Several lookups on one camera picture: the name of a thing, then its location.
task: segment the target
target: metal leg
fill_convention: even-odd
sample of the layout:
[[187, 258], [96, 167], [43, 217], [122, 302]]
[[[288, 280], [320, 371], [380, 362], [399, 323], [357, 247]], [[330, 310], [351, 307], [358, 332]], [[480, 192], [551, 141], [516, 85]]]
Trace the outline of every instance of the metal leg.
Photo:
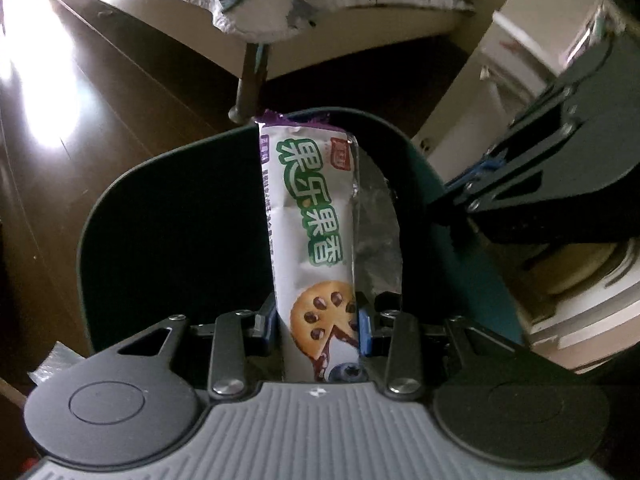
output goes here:
[[249, 43], [244, 52], [242, 78], [238, 81], [236, 105], [229, 110], [229, 119], [247, 124], [258, 112], [260, 88], [267, 76], [269, 45]]

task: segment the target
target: dark green trash bin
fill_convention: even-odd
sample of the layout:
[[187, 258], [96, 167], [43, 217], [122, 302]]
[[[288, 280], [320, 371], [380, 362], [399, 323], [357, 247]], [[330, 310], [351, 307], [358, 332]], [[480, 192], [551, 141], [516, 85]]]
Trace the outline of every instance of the dark green trash bin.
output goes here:
[[[398, 200], [404, 308], [423, 322], [465, 314], [511, 340], [511, 298], [471, 232], [430, 222], [444, 192], [412, 143], [391, 124], [344, 108], [330, 114], [355, 134]], [[258, 127], [246, 126], [133, 168], [103, 194], [82, 233], [78, 285], [88, 335], [99, 351], [171, 314], [194, 323], [258, 308], [272, 289]]]

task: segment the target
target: wooden floor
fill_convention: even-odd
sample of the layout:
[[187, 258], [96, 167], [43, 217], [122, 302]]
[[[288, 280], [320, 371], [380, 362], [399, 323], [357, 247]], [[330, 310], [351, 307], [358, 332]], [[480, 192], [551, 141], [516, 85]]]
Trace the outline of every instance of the wooden floor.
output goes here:
[[[95, 0], [4, 7], [0, 376], [20, 383], [56, 340], [88, 351], [75, 261], [96, 199], [140, 162], [233, 127], [226, 113], [237, 82]], [[269, 82], [264, 104], [352, 106], [413, 135], [464, 61], [443, 39], [380, 48]]]

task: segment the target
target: cookie image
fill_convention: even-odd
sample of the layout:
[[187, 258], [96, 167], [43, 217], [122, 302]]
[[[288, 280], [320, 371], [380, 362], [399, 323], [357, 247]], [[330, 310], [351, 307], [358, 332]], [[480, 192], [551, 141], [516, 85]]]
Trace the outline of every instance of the cookie image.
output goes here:
[[298, 348], [314, 361], [322, 376], [332, 336], [357, 346], [356, 304], [351, 285], [321, 282], [305, 290], [290, 313], [290, 330]]

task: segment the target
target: snack wrapper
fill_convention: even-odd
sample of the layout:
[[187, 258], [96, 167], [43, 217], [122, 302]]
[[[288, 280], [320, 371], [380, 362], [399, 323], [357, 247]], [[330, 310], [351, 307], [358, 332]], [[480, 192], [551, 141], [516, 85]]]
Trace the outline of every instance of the snack wrapper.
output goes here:
[[285, 379], [332, 381], [358, 362], [351, 139], [323, 124], [260, 124]]

